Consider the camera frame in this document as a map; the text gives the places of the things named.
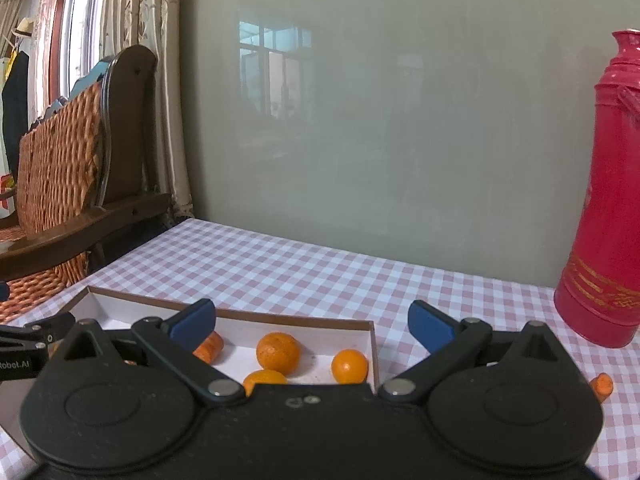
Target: red vacuum flask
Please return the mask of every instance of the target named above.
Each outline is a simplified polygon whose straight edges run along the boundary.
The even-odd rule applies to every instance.
[[[618,55],[595,87],[584,209],[554,299],[578,334],[619,348],[640,324],[640,31],[613,36]]]

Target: wooden chair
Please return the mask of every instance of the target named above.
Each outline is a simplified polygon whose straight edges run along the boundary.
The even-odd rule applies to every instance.
[[[135,45],[107,73],[20,142],[16,211],[0,219],[0,323],[88,273],[87,251],[123,227],[165,213],[170,195],[145,192],[144,131],[154,54]]]

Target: blue gripper pad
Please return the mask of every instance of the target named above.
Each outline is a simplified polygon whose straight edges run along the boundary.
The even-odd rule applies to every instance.
[[[203,299],[191,304],[164,322],[165,332],[172,341],[193,352],[214,331],[216,307]]]
[[[459,322],[422,300],[409,307],[407,325],[411,335],[430,354],[452,341],[460,330]]]
[[[0,301],[8,300],[10,292],[9,285],[5,282],[0,282]]]

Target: straw hat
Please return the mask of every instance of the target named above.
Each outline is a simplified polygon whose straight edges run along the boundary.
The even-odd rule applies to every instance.
[[[14,28],[14,34],[23,38],[30,38],[33,34],[33,19],[23,18],[18,26]]]

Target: table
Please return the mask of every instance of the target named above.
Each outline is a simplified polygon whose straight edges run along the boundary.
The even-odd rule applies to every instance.
[[[587,378],[606,372],[615,391],[604,403],[605,427],[588,463],[608,480],[640,474],[640,337],[605,349],[572,332],[553,306],[553,289],[431,269],[187,220],[110,266],[14,320],[52,316],[87,285],[185,303],[317,317],[370,319],[376,326],[380,379],[427,353],[406,328],[410,303],[421,298],[461,319],[475,316],[496,330],[519,330],[530,319],[554,330]],[[0,430],[0,474],[17,480],[33,462]]]

